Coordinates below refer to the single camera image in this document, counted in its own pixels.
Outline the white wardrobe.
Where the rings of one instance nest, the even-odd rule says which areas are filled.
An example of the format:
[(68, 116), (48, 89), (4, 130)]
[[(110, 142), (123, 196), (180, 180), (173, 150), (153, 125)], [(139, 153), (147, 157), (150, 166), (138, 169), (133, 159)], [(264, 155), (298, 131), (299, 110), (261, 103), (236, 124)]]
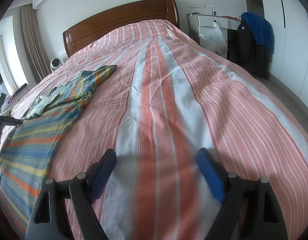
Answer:
[(308, 13), (299, 0), (262, 0), (274, 32), (272, 76), (308, 108)]

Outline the white desk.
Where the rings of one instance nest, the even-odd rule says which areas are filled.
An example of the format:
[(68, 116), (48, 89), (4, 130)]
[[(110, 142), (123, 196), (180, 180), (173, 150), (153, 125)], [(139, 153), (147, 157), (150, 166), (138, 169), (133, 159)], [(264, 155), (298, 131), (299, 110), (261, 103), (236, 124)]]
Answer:
[(236, 18), (205, 15), (193, 11), (187, 14), (186, 23), (189, 36), (199, 45), (203, 46), (207, 39), (207, 35), (211, 34), (215, 24), (218, 25), (226, 43), (228, 43), (228, 40), (230, 40), (237, 31), (241, 21)]

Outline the white round fan heater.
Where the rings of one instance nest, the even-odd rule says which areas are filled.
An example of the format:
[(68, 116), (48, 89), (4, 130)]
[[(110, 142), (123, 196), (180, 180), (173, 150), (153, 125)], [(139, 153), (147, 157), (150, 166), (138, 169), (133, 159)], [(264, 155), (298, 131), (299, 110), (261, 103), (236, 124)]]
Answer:
[(50, 69), (51, 69), (52, 72), (54, 72), (55, 70), (59, 69), (61, 66), (62, 66), (62, 62), (58, 58), (53, 58), (50, 61)]

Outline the striped knit sweater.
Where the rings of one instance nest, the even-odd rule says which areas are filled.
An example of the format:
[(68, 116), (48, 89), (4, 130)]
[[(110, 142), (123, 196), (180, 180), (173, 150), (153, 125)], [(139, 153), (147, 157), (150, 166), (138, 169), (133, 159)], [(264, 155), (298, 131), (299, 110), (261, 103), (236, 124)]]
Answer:
[(117, 65), (82, 70), (65, 85), (38, 96), (0, 149), (0, 208), (20, 239), (59, 147), (99, 85)]

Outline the white window side cabinet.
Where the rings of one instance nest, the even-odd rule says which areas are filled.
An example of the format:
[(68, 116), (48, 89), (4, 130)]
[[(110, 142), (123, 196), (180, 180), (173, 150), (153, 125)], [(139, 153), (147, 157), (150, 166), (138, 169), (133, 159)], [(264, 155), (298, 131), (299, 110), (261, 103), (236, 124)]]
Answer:
[(13, 96), (8, 96), (1, 107), (1, 114), (6, 110), (13, 109), (15, 105), (29, 92), (29, 85), (25, 83)]

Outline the beige curtain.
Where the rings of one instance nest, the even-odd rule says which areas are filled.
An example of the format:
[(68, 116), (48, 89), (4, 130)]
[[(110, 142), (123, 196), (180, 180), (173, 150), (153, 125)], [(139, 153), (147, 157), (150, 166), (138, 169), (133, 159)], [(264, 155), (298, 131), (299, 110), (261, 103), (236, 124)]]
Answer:
[(50, 61), (38, 30), (35, 10), (31, 4), (21, 6), (21, 29), (25, 51), (36, 83), (51, 74)]

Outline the brown wooden headboard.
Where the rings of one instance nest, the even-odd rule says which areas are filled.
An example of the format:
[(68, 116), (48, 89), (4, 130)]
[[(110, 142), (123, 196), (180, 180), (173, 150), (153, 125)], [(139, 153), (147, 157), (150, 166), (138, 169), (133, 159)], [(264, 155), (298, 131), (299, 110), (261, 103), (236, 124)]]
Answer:
[(68, 57), (118, 27), (144, 20), (167, 20), (179, 27), (175, 0), (141, 0), (99, 12), (63, 32)]

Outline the pink striped bed cover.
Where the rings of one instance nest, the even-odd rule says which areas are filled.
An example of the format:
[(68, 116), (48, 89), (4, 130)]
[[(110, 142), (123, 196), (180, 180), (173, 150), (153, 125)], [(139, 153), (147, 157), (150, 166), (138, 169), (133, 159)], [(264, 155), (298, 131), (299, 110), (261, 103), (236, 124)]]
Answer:
[(308, 134), (240, 66), (164, 20), (115, 29), (75, 53), (12, 109), (82, 70), (117, 65), (62, 140), (48, 176), (73, 178), (111, 148), (117, 164), (94, 203), (110, 239), (204, 239), (219, 211), (196, 163), (209, 150), (243, 179), (266, 177), (289, 239), (308, 226)]

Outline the white plastic bag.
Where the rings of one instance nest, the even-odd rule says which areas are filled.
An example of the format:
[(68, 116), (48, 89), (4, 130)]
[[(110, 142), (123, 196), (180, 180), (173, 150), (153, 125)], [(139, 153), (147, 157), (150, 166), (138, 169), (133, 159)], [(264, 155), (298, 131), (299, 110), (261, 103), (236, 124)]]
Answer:
[(200, 46), (218, 55), (226, 53), (228, 50), (227, 42), (216, 21), (212, 27), (199, 27)]

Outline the blue garment on chair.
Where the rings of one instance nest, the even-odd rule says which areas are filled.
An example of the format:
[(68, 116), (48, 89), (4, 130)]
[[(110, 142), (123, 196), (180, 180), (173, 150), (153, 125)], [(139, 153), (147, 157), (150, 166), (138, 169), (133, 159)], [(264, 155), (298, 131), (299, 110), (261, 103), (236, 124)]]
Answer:
[(241, 19), (251, 29), (256, 44), (266, 47), (274, 54), (274, 34), (270, 23), (265, 18), (252, 12), (244, 12)]

